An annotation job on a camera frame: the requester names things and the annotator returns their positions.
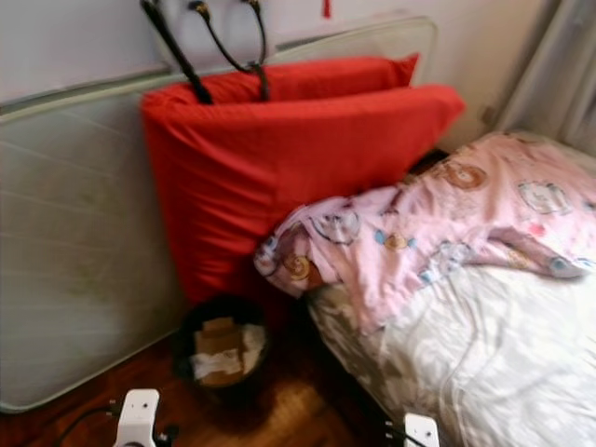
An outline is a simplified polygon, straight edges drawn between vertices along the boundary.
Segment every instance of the black trash bin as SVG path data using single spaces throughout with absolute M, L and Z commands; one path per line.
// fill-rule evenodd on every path
M 217 318 L 231 318 L 234 323 L 244 328 L 255 325 L 263 328 L 263 347 L 251 369 L 225 385 L 205 385 L 195 377 L 193 357 L 196 354 L 196 333 L 204 325 Z M 222 404 L 238 405 L 250 403 L 261 387 L 261 374 L 264 360 L 271 345 L 270 332 L 265 325 L 262 308 L 235 295 L 221 294 L 206 303 L 196 305 L 184 318 L 178 330 L 174 347 L 174 371 L 183 380 L 190 381 L 206 390 L 210 396 Z

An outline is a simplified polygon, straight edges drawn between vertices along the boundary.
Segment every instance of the wooden floor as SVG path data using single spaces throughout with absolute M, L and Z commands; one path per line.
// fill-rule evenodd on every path
M 173 377 L 169 340 L 102 374 L 50 404 L 0 416 L 2 447 L 50 447 L 83 411 L 122 399 L 131 388 L 156 388 L 156 430 L 175 424 L 175 447 L 358 447 L 384 445 L 382 421 L 371 418 L 355 386 L 320 352 L 294 336 L 278 341 L 261 385 L 245 409 L 230 409 Z M 92 415 L 64 447 L 111 447 L 116 420 Z

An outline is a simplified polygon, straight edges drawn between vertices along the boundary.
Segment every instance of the black strap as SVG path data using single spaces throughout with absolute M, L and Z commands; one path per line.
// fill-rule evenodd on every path
M 241 0 L 243 3 L 248 3 L 249 6 L 254 11 L 254 15 L 256 17 L 257 23 L 259 24 L 259 31 L 261 34 L 261 54 L 259 55 L 259 60 L 257 62 L 250 62 L 246 67 L 242 66 L 232 55 L 225 49 L 224 44 L 219 39 L 213 27 L 211 26 L 211 14 L 209 12 L 209 7 L 207 3 L 204 1 L 192 1 L 188 4 L 188 8 L 198 13 L 199 16 L 203 18 L 205 24 L 207 25 L 207 29 L 209 30 L 213 41 L 217 48 L 222 52 L 223 56 L 227 59 L 228 62 L 234 66 L 239 72 L 242 73 L 255 73 L 259 76 L 261 80 L 261 99 L 263 101 L 269 100 L 269 86 L 267 84 L 267 78 L 264 73 L 264 60 L 267 56 L 267 36 L 264 31 L 264 24 L 263 18 L 261 17 L 261 5 L 259 4 L 258 0 Z
M 178 46 L 176 39 L 174 39 L 174 36 L 169 31 L 166 20 L 164 19 L 164 16 L 161 14 L 161 11 L 157 5 L 151 0 L 141 0 L 141 7 L 149 20 L 153 23 L 153 26 L 156 28 L 159 35 L 161 35 L 161 38 L 168 46 L 169 51 L 174 56 L 174 59 L 178 62 L 178 65 L 180 65 L 180 69 L 188 79 L 188 82 L 190 82 L 190 85 L 198 101 L 204 104 L 213 104 L 213 98 L 211 97 L 209 91 L 201 83 L 201 80 L 196 75 L 195 69 L 191 63 L 184 56 L 184 53 Z

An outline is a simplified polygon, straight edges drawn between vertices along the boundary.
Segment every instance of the pink fabric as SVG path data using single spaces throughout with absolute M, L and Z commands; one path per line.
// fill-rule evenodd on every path
M 493 135 L 413 184 L 297 210 L 255 264 L 294 296 L 344 282 L 368 332 L 463 264 L 593 271 L 596 181 L 547 143 Z

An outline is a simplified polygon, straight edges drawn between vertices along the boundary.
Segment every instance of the red pillowcase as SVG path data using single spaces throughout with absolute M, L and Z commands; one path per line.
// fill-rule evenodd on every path
M 276 100 L 267 104 L 251 103 L 259 83 L 239 86 L 238 74 L 205 79 L 223 105 L 197 104 L 181 85 L 146 95 L 146 141 L 191 302 L 217 291 L 277 295 L 251 263 L 275 225 L 305 203 L 397 182 L 463 111 L 451 88 L 395 88 L 412 74 L 396 67 L 370 59 L 274 67 Z M 366 93 L 354 94 L 355 85 Z
M 354 58 L 299 62 L 265 67 L 271 101 L 303 101 L 356 95 L 407 87 L 418 56 L 402 61 Z M 216 105 L 261 101 L 261 82 L 256 74 L 240 72 L 202 78 Z M 149 93 L 153 103 L 196 104 L 187 84 Z

